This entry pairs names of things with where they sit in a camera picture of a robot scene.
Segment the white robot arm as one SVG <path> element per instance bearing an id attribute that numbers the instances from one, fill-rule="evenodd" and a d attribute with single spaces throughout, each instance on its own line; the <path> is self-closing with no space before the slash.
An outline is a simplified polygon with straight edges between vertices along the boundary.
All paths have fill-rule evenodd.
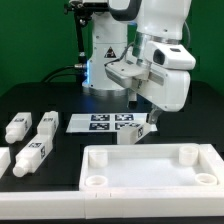
<path id="1" fill-rule="evenodd" d="M 152 104 L 146 121 L 183 108 L 195 58 L 180 44 L 191 0 L 80 0 L 93 19 L 93 54 L 84 85 L 139 96 Z"/>

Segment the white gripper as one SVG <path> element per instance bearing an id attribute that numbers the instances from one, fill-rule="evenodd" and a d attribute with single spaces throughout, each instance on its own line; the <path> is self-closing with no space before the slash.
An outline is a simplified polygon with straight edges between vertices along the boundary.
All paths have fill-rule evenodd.
<path id="1" fill-rule="evenodd" d="M 155 64 L 146 69 L 124 61 L 108 63 L 105 70 L 109 79 L 159 107 L 147 115 L 146 121 L 150 125 L 157 124 L 162 110 L 176 112 L 185 104 L 190 85 L 187 71 L 169 70 Z M 128 102 L 129 109 L 136 109 L 137 105 L 136 100 Z"/>

